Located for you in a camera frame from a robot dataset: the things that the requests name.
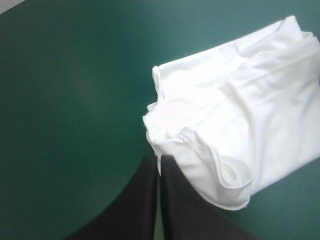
white cloth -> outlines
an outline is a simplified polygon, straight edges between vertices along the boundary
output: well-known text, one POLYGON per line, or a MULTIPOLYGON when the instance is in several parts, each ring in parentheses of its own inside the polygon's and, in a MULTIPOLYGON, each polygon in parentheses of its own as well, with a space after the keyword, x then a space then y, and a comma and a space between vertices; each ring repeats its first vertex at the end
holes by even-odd
POLYGON ((320 44, 294 16, 155 66, 152 77, 149 143, 220 208, 244 208, 320 156, 320 44))
POLYGON ((0 0, 0 15, 25 0, 0 0))

green surface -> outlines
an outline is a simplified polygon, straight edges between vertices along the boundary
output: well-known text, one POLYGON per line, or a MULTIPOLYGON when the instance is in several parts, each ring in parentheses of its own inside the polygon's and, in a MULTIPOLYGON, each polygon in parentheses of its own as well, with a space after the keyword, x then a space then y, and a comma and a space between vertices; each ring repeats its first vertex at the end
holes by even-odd
MULTIPOLYGON (((0 239, 62 239, 116 197, 153 153, 141 117, 156 100, 154 65, 292 14, 320 36, 319 9, 318 0, 26 0, 0 15, 0 239)), ((318 240, 319 171, 317 160, 223 213, 265 240, 318 240)))

green table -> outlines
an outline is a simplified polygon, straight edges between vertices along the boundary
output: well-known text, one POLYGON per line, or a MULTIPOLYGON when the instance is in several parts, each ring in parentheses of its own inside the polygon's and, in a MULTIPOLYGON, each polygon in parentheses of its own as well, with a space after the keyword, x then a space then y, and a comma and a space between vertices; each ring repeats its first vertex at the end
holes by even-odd
MULTIPOLYGON (((62 239, 115 198, 153 154, 142 116, 156 100, 154 65, 292 14, 320 36, 319 9, 318 0, 26 0, 0 15, 0 239, 62 239)), ((265 240, 318 240, 319 171, 316 160, 246 209, 222 212, 265 240)))

white garment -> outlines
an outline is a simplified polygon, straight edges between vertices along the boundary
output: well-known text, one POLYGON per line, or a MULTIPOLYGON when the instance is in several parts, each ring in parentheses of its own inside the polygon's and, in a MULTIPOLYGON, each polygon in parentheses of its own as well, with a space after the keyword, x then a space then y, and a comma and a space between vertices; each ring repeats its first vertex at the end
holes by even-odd
POLYGON ((155 66, 152 77, 149 143, 220 208, 244 208, 320 156, 320 44, 294 16, 155 66))
POLYGON ((25 0, 0 0, 0 15, 25 0))

white shirt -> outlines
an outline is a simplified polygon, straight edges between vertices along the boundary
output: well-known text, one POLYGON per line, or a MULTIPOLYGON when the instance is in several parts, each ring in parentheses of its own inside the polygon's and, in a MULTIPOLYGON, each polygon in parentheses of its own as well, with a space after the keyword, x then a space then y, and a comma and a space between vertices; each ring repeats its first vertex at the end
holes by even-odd
POLYGON ((152 77, 149 143, 220 208, 244 208, 320 156, 320 44, 294 16, 155 66, 152 77))

